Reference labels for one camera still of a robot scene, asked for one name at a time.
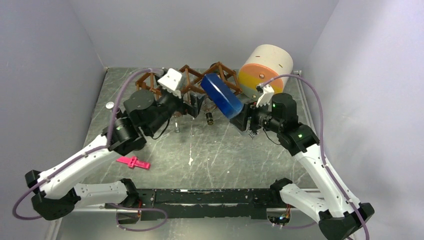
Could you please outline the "clear square labelled liquor bottle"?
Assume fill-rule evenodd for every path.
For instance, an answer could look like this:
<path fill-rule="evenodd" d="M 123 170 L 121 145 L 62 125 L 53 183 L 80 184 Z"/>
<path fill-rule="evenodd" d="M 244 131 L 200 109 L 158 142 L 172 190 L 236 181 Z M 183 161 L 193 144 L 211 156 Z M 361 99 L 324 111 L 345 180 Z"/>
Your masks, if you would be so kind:
<path fill-rule="evenodd" d="M 214 124 L 214 119 L 213 119 L 213 112 L 216 109 L 216 105 L 215 104 L 210 104 L 210 105 L 205 105 L 202 107 L 204 113 L 205 113 L 205 118 L 206 118 L 206 123 L 211 126 Z"/>

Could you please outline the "blue square bottle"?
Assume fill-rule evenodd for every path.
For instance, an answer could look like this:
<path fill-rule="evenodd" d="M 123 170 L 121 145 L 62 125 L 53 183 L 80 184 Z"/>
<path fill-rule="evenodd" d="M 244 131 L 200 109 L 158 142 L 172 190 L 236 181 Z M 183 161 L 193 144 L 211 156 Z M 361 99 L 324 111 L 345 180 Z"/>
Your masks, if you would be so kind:
<path fill-rule="evenodd" d="M 205 74 L 200 86 L 228 119 L 234 118 L 242 111 L 243 103 L 216 73 Z"/>

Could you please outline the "clear tall glass bottle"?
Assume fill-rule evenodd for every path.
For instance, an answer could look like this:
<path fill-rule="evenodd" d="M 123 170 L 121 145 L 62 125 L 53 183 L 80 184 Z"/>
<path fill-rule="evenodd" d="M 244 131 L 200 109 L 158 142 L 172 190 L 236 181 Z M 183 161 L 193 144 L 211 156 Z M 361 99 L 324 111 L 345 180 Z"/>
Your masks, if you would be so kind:
<path fill-rule="evenodd" d="M 175 113 L 173 115 L 172 122 L 173 122 L 174 132 L 175 133 L 180 133 L 181 132 L 181 120 L 182 120 L 182 115 L 180 113 Z"/>

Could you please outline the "olive green wine bottle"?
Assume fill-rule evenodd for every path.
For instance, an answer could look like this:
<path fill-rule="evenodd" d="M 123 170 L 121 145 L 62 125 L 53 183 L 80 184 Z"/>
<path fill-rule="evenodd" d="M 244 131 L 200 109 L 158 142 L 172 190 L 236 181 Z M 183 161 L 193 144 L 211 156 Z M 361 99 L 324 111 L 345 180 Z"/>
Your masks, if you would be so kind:
<path fill-rule="evenodd" d="M 222 67 L 220 63 L 215 62 L 210 67 L 212 68 L 212 73 L 216 74 L 221 80 L 228 80 L 225 71 L 221 70 Z"/>

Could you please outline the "brown wooden wine rack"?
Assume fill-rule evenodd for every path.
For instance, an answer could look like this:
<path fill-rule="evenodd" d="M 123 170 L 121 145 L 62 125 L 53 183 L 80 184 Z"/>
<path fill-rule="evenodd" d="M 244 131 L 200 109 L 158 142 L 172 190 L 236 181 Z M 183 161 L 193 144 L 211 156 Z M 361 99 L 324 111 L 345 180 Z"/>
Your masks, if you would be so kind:
<path fill-rule="evenodd" d="M 217 63 L 220 64 L 221 70 L 224 70 L 227 77 L 227 80 L 222 79 L 222 81 L 230 88 L 230 90 L 235 95 L 241 94 L 242 89 L 238 81 L 237 72 L 225 66 L 221 62 L 217 62 Z M 191 68 L 190 66 L 186 64 L 183 67 L 181 67 L 179 71 L 183 74 L 184 82 L 183 82 L 181 93 L 185 101 L 189 100 L 187 94 L 195 94 L 195 93 L 200 95 L 205 94 L 205 91 L 203 90 L 200 84 L 204 75 L 211 74 L 213 71 L 213 68 L 209 67 L 209 69 L 205 70 L 204 72 L 201 72 L 200 70 Z M 138 91 L 141 89 L 148 90 L 152 92 L 155 99 L 158 100 L 159 97 L 162 96 L 159 84 L 157 83 L 158 79 L 159 77 L 154 75 L 153 73 L 145 73 L 135 82 L 136 89 Z"/>

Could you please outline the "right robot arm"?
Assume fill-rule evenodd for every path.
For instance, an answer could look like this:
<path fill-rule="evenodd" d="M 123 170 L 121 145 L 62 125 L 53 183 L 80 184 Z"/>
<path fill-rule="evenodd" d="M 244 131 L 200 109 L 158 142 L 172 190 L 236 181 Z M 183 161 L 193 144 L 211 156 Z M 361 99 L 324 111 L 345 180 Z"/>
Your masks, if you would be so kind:
<path fill-rule="evenodd" d="M 271 185 L 270 202 L 275 207 L 288 204 L 313 219 L 328 240 L 345 240 L 375 213 L 370 203 L 362 203 L 343 183 L 321 151 L 320 140 L 306 124 L 299 122 L 297 103 L 290 94 L 278 93 L 265 105 L 245 103 L 230 119 L 241 132 L 257 130 L 276 134 L 285 148 L 307 171 L 322 198 L 314 197 L 284 178 Z"/>

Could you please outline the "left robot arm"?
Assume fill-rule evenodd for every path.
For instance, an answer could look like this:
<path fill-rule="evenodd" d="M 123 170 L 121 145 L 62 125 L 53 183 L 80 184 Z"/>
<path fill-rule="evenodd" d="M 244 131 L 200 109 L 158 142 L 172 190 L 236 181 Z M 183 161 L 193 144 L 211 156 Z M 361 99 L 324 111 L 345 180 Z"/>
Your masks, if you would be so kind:
<path fill-rule="evenodd" d="M 146 89 L 135 91 L 124 101 L 124 111 L 117 114 L 112 126 L 104 128 L 85 148 L 48 170 L 26 173 L 33 209 L 52 221 L 89 205 L 136 206 L 139 193 L 128 178 L 105 184 L 83 184 L 82 180 L 97 168 L 143 149 L 146 138 L 153 137 L 174 113 L 197 117 L 205 97 L 189 97 L 187 103 L 166 90 L 160 98 Z"/>

